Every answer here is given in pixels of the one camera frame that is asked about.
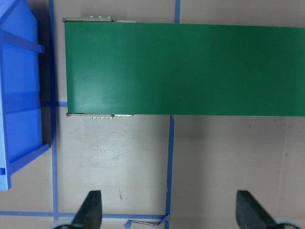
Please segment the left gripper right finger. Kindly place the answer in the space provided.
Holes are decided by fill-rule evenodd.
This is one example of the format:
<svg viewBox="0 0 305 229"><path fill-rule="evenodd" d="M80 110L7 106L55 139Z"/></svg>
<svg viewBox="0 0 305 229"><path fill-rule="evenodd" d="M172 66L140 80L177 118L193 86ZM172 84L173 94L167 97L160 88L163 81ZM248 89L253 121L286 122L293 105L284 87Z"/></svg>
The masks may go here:
<svg viewBox="0 0 305 229"><path fill-rule="evenodd" d="M247 190L238 190L235 208L236 222L241 229L274 229L276 221Z"/></svg>

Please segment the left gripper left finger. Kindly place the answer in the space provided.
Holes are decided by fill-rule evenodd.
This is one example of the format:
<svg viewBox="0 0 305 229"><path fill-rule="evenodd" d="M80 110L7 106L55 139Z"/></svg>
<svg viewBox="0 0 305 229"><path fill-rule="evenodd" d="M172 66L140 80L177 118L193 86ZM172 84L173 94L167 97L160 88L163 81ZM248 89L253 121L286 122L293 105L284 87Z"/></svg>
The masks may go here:
<svg viewBox="0 0 305 229"><path fill-rule="evenodd" d="M99 229L102 224L101 191L90 191L75 215L73 229Z"/></svg>

